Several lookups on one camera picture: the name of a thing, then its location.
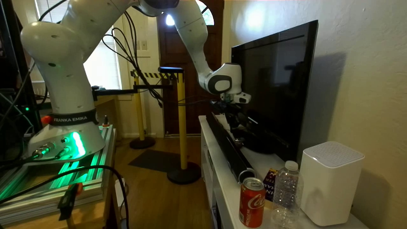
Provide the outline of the black soundbar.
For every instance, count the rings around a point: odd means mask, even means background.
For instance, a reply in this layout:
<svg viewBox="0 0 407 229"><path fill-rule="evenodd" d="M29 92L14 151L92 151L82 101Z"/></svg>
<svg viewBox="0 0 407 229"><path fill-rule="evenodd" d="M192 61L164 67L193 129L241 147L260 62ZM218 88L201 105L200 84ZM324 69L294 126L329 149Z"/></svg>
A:
<svg viewBox="0 0 407 229"><path fill-rule="evenodd" d="M215 115L209 114L205 118L237 183L243 183L246 178L256 178L256 171Z"/></svg>

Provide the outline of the black flat television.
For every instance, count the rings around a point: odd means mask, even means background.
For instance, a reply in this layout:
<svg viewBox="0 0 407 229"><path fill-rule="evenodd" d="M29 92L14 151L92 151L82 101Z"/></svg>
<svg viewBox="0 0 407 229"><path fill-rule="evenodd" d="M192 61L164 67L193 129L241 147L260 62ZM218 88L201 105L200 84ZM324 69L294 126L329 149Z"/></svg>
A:
<svg viewBox="0 0 407 229"><path fill-rule="evenodd" d="M318 26L313 20L232 48L251 100L231 132L246 148L297 161Z"/></svg>

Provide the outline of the white tv cabinet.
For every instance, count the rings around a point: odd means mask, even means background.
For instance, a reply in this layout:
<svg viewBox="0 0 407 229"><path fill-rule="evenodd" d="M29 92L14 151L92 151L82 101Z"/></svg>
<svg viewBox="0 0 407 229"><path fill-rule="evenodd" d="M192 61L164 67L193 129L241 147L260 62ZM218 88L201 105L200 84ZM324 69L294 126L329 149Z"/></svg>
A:
<svg viewBox="0 0 407 229"><path fill-rule="evenodd" d="M240 184L234 178L215 135L213 134L206 116L198 117L202 129L202 174L208 194L210 207L217 207L217 215L212 213L215 228L224 229L250 229L244 226L239 219ZM277 155L263 155L247 148L241 149L243 155L257 172L258 177L265 178L270 168L281 169L284 161ZM270 209L265 208L262 225L257 229L271 229ZM359 219L350 214L348 221L340 225L326 227L314 224L302 211L299 214L300 229L369 229Z"/></svg>

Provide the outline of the brown wooden door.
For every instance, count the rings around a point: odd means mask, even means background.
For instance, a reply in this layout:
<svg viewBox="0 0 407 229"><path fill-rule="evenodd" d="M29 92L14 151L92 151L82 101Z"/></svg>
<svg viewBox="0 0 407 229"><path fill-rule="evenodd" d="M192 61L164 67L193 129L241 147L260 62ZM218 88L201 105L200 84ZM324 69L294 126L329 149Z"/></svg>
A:
<svg viewBox="0 0 407 229"><path fill-rule="evenodd" d="M207 23L208 39L204 45L204 53L209 67L215 71L222 65L222 29L224 0L197 0L203 17ZM178 35L172 18L164 14L157 18L160 66L180 67L184 69L186 102L197 102L186 106L186 131L190 136L201 133L199 116L212 112L208 100L216 99L203 90L197 80L197 73L193 62Z"/></svg>

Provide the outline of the purple packet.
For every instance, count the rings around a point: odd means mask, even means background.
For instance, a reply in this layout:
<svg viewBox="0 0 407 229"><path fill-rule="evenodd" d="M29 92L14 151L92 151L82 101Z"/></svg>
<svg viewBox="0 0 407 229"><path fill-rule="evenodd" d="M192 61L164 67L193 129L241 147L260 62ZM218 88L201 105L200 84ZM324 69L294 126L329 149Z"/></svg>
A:
<svg viewBox="0 0 407 229"><path fill-rule="evenodd" d="M264 188L266 190L266 200L270 202L273 202L274 187L277 173L278 173L277 170L270 168L263 180Z"/></svg>

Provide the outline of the yellow black barrier tape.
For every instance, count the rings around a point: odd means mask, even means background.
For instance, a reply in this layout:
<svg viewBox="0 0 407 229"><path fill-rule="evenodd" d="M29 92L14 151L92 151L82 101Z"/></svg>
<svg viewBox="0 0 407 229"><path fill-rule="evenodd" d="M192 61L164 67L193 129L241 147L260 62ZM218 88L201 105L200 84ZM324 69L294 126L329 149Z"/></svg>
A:
<svg viewBox="0 0 407 229"><path fill-rule="evenodd" d="M152 78L152 79L165 79L165 80L173 80L175 75L173 73L148 73L143 72L142 74L138 74L136 70L130 71L132 77L144 77L144 78Z"/></svg>

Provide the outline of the dark door mat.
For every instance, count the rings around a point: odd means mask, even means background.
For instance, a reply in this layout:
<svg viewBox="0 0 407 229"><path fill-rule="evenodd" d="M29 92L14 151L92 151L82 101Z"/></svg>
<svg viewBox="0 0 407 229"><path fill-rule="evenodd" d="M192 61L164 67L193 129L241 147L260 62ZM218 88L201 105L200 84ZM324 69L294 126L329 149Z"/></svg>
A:
<svg viewBox="0 0 407 229"><path fill-rule="evenodd" d="M152 149L145 150L128 165L165 173L181 168L179 154Z"/></svg>

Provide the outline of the red soda can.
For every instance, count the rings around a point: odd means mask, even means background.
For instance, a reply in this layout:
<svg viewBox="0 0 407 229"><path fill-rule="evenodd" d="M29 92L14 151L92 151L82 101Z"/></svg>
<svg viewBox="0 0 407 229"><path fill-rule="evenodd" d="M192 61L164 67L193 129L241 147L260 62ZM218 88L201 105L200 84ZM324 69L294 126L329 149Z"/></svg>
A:
<svg viewBox="0 0 407 229"><path fill-rule="evenodd" d="M258 178L246 178L240 186L239 219L248 228L258 228L263 223L266 190Z"/></svg>

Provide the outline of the clear plastic water bottle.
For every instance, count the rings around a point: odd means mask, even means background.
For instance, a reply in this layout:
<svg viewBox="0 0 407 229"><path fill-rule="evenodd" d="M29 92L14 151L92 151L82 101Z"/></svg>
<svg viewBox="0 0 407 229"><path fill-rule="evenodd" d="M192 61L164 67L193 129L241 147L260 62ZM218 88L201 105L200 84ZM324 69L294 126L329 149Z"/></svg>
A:
<svg viewBox="0 0 407 229"><path fill-rule="evenodd" d="M299 165L294 161L286 161L275 178L271 212L272 229L299 228L303 186Z"/></svg>

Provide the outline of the white speaker box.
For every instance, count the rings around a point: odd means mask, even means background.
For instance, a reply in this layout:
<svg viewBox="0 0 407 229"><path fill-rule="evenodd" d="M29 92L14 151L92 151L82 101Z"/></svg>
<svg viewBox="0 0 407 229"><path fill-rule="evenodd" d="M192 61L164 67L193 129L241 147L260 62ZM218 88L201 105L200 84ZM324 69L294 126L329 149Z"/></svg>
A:
<svg viewBox="0 0 407 229"><path fill-rule="evenodd" d="M301 210L318 226L344 224L362 172L365 155L339 142L303 150Z"/></svg>

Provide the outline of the window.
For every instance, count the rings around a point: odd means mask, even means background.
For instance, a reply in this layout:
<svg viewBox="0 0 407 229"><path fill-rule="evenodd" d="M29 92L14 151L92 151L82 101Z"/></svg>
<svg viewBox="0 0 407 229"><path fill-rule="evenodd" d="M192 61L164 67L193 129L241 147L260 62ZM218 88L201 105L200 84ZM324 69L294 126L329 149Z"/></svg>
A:
<svg viewBox="0 0 407 229"><path fill-rule="evenodd" d="M61 0L34 0L38 17ZM69 0L57 6L43 19L47 22L60 22L65 16ZM83 64L91 86L106 89L121 89L121 74L119 70L116 42L111 36L105 36Z"/></svg>

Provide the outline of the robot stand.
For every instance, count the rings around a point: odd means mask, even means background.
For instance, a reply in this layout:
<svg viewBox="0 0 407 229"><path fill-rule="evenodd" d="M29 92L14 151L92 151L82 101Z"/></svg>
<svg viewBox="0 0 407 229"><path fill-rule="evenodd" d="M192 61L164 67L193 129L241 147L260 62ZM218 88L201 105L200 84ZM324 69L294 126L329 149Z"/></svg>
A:
<svg viewBox="0 0 407 229"><path fill-rule="evenodd" d="M116 131L113 125L100 126L106 146L100 151L75 162L57 162L48 165L23 165L0 176L0 200L27 189L59 173L95 165L110 165L114 151ZM46 185L0 205L0 225L6 226L22 220L57 212L61 197L71 184L83 183L82 193L75 205L98 201L106 196L109 170L90 169L58 178Z"/></svg>

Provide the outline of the black orange clamp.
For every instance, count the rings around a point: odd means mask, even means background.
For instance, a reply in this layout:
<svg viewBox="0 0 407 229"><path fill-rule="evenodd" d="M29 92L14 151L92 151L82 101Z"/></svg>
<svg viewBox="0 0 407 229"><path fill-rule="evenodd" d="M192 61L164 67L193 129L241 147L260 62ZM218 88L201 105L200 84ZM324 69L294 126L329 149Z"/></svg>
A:
<svg viewBox="0 0 407 229"><path fill-rule="evenodd" d="M60 211L59 221L68 220L72 215L75 199L83 191L83 183L75 183L68 186L65 194L61 197L57 209Z"/></svg>

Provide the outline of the black equipment rack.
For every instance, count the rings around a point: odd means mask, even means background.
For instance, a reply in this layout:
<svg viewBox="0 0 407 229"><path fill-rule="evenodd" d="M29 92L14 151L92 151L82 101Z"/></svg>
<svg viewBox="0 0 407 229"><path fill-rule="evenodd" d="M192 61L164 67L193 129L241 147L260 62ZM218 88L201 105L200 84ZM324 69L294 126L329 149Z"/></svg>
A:
<svg viewBox="0 0 407 229"><path fill-rule="evenodd" d="M20 160L41 129L21 31L12 0L0 0L0 167Z"/></svg>

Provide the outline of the yellow barrier post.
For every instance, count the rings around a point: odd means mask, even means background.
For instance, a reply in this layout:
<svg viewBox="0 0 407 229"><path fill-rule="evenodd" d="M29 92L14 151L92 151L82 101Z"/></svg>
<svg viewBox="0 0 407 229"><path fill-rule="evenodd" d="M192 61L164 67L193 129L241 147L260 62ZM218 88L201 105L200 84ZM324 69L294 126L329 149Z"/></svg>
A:
<svg viewBox="0 0 407 229"><path fill-rule="evenodd" d="M137 126L139 130L138 138L132 140L129 146L132 149L147 149L155 145L155 139L151 136L146 136L144 133L144 122L143 122L143 112L141 106L141 93L140 90L136 87L139 85L139 78L137 73L134 71L130 72L131 76L134 79L133 89L135 89L136 93L134 94L134 104L136 108L136 116L137 116Z"/></svg>
<svg viewBox="0 0 407 229"><path fill-rule="evenodd" d="M167 173L167 178L174 184L192 184L201 178L199 165L189 162L187 158L186 99L184 72L177 73L177 105L179 122L180 168Z"/></svg>

